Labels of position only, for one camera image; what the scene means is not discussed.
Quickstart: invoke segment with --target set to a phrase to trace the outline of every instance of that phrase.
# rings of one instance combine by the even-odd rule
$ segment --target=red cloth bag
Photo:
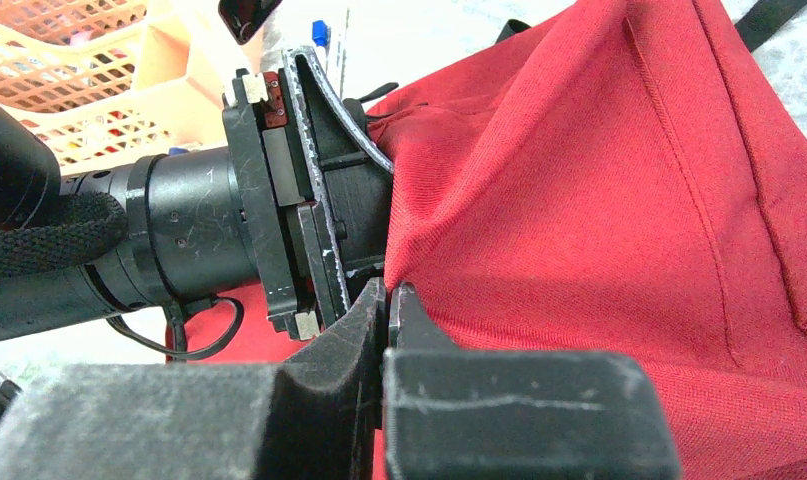
[[[389,288],[464,347],[636,358],[688,479],[807,478],[807,141],[717,0],[579,0],[372,113]]]

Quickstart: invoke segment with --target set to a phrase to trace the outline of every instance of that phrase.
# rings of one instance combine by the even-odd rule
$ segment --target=black cable
[[[170,326],[170,336],[171,342],[173,344],[173,349],[177,352],[187,352],[188,351],[188,336],[185,332],[185,324],[178,322],[178,323],[169,323]],[[181,363],[185,360],[181,358],[171,357],[168,359],[171,362]]]
[[[229,325],[229,328],[226,329],[223,335],[221,335],[221,337],[215,340],[211,345],[193,352],[179,352],[176,350],[171,350],[164,345],[160,345],[149,338],[133,332],[132,329],[129,328],[129,325],[123,321],[123,318],[120,315],[111,316],[106,319],[106,322],[108,322],[108,324],[115,329],[117,333],[123,335],[124,337],[131,338],[141,345],[144,345],[145,347],[159,353],[163,353],[167,356],[180,360],[202,360],[204,358],[209,358],[223,350],[229,344],[229,342],[235,338],[235,334],[238,333],[238,329],[241,328],[241,322],[244,320],[244,305],[242,305],[241,302],[229,297],[215,298],[214,303],[217,304],[220,302],[227,302],[232,305],[232,308],[235,309],[235,317],[232,319],[232,323]]]

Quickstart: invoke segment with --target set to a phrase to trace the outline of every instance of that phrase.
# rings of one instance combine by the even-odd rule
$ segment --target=blue pen cap
[[[318,47],[329,45],[329,27],[323,20],[312,22],[312,41]]]

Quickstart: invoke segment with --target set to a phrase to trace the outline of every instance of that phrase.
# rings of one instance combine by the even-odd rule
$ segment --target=black strap
[[[388,82],[385,85],[382,85],[381,87],[377,88],[373,92],[371,92],[371,93],[369,93],[367,95],[364,95],[362,97],[359,97],[356,100],[359,103],[367,103],[367,102],[372,102],[374,100],[379,100],[380,98],[382,98],[382,97],[388,95],[389,93],[397,90],[399,87],[400,87],[400,84],[397,83],[397,82]]]
[[[497,41],[494,43],[500,43],[516,33],[521,33],[529,29],[530,26],[520,20],[509,20],[506,22],[506,25],[503,26],[503,30],[500,32],[500,35],[497,36]]]
[[[736,22],[736,30],[748,51],[752,52],[768,41],[806,5],[807,0],[758,0]]]
[[[126,212],[107,193],[62,197],[45,225],[0,230],[0,278],[92,262],[127,235]]]

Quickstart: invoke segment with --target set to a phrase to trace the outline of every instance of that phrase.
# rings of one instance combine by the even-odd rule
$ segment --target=plastic basket
[[[222,142],[221,84],[192,45],[177,17],[150,18],[87,45],[91,50],[82,63],[92,64],[95,51],[128,52],[122,58],[112,55],[117,60],[100,67],[106,78],[115,78],[76,92],[91,96],[91,102],[74,97],[80,105],[51,113],[5,104],[3,108],[55,152],[65,175],[129,163],[174,145]],[[124,68],[127,64],[134,68]],[[124,80],[113,75],[113,69],[122,70]],[[42,85],[31,95],[52,94],[56,88],[57,84]],[[107,89],[117,94],[110,96]],[[59,99],[47,103],[59,105]]]
[[[0,25],[35,40],[68,45],[75,34],[91,40],[140,21],[147,0],[0,0]]]
[[[0,104],[52,113],[129,90],[146,28],[137,24],[79,47],[65,47],[0,25]]]
[[[153,0],[144,21],[78,47],[48,45],[0,26],[0,49],[12,52],[0,69],[19,69],[17,75],[0,71],[0,104],[47,143],[62,174],[111,168],[171,146],[225,142],[221,94],[234,70],[214,64],[221,60],[217,52],[241,51],[206,30],[217,23],[195,20],[216,0],[184,3],[195,8],[181,11],[173,1]],[[253,55],[245,60],[258,66],[261,51]],[[22,71],[14,57],[28,60],[31,70]],[[33,58],[44,60],[35,65]]]

